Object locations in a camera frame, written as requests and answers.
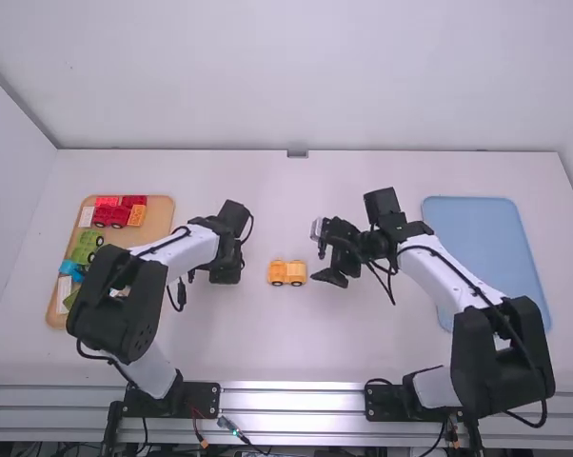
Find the red toy car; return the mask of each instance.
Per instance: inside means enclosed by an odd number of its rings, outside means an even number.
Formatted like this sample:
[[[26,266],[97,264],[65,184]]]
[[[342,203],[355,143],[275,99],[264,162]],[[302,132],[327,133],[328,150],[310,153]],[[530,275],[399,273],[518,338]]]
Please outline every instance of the red toy car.
[[[112,226],[114,229],[121,229],[128,223],[129,216],[130,208],[123,205],[119,207],[101,205],[94,211],[92,223],[96,227]]]
[[[133,205],[146,205],[146,195],[124,195],[122,197],[122,207],[132,208]]]

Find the white wall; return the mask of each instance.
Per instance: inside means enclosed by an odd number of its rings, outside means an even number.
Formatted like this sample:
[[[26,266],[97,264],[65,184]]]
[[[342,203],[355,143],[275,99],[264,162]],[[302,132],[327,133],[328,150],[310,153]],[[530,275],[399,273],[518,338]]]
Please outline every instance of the white wall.
[[[0,2],[0,71],[65,148],[556,149],[573,182],[573,0]]]
[[[55,155],[56,148],[0,88],[0,299]]]

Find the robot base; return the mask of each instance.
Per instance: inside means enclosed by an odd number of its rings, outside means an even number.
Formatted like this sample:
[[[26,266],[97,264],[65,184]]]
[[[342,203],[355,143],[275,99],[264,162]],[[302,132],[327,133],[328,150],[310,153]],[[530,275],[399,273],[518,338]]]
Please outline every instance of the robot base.
[[[369,422],[443,422],[455,409],[421,407],[402,385],[367,385],[365,417]]]
[[[184,382],[177,370],[177,377],[170,391],[162,400],[128,386],[122,405],[122,417],[172,417],[191,419],[216,419],[219,416],[221,386],[218,383]]]

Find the green toy block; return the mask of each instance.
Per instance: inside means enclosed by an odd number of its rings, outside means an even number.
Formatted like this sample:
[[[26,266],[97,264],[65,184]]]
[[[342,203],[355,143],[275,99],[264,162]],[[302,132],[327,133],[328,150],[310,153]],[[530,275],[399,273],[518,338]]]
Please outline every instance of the green toy block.
[[[77,247],[70,254],[70,260],[80,265],[89,265],[94,260],[94,254],[105,243],[101,231],[86,230],[79,235]]]
[[[62,301],[62,304],[69,311],[73,307],[73,303],[75,303],[75,298],[77,298],[77,293],[79,293],[79,289],[71,292],[70,295]]]

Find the metal extrusion frame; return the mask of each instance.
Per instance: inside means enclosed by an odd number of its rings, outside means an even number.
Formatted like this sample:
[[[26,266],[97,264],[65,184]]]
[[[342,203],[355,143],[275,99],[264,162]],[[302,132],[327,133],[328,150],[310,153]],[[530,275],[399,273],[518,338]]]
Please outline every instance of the metal extrusion frame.
[[[223,382],[221,413],[258,446],[426,447],[437,438],[432,423],[370,423],[365,418],[363,383]],[[123,387],[0,386],[0,441],[100,442],[110,402]],[[480,422],[486,447],[573,449],[573,392],[548,401],[549,417],[533,429],[496,415]],[[535,419],[538,405],[516,409]],[[189,419],[147,419],[151,443],[197,444]],[[199,421],[211,444],[237,438]],[[467,439],[463,427],[461,442]],[[125,418],[118,442],[143,442],[140,419]]]

